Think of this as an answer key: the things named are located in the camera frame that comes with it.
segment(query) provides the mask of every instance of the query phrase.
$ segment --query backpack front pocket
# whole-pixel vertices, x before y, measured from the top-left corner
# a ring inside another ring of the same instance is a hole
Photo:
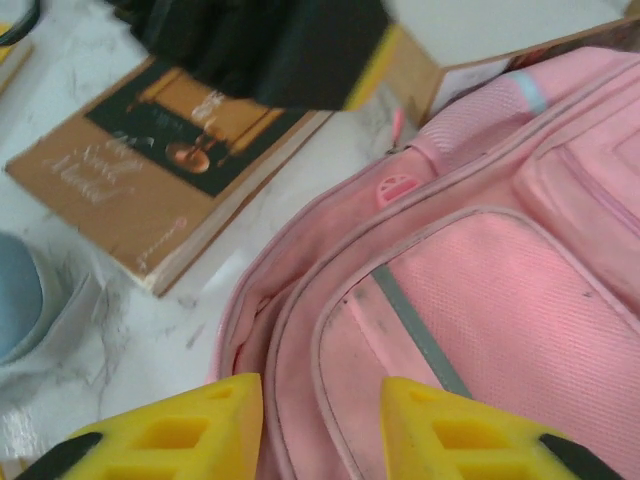
[[[352,478],[384,478],[372,436],[376,392],[388,375],[557,428],[623,475],[640,468],[636,318],[526,217],[456,213],[368,266],[335,298],[316,326],[312,373]]]
[[[517,194],[635,312],[640,311],[640,89],[558,132],[514,179]]]

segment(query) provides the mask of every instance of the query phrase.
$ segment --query white marble surface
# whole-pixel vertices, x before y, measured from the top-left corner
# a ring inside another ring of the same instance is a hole
[[[144,57],[100,1],[48,3],[33,34],[33,56],[0,97],[2,164]],[[15,20],[25,4],[0,2],[0,20]],[[221,312],[242,271],[305,203],[389,147],[386,98],[334,116],[260,193],[194,267],[208,279],[202,292],[178,285],[159,301],[102,262],[105,293],[96,311],[87,312],[84,335],[69,339],[71,355],[45,374],[0,387],[0,460],[37,455],[88,423],[201,385]],[[0,229],[49,254],[66,277],[78,282],[83,269],[95,267],[93,248],[4,174],[0,198]]]

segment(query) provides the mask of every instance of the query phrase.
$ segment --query brown book cover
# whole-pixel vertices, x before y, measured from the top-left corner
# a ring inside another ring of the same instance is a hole
[[[328,117],[227,98],[150,59],[6,171],[162,295]]]

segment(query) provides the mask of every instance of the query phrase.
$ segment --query black object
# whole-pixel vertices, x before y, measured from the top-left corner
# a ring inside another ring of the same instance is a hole
[[[100,443],[103,435],[93,432],[59,443],[16,480],[60,480]]]
[[[582,445],[548,433],[539,440],[579,480],[624,480]]]
[[[381,0],[107,0],[159,58],[235,98],[341,110],[391,20]]]
[[[27,13],[11,29],[0,35],[0,47],[9,47],[26,37],[40,21],[42,0],[32,0]]]

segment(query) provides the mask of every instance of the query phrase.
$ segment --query gray strap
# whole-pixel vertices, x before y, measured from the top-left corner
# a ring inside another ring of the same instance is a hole
[[[420,315],[409,302],[391,270],[386,265],[376,268],[372,276],[393,307],[400,321],[429,364],[442,387],[448,392],[471,398],[471,393],[455,371],[436,339],[422,322]]]

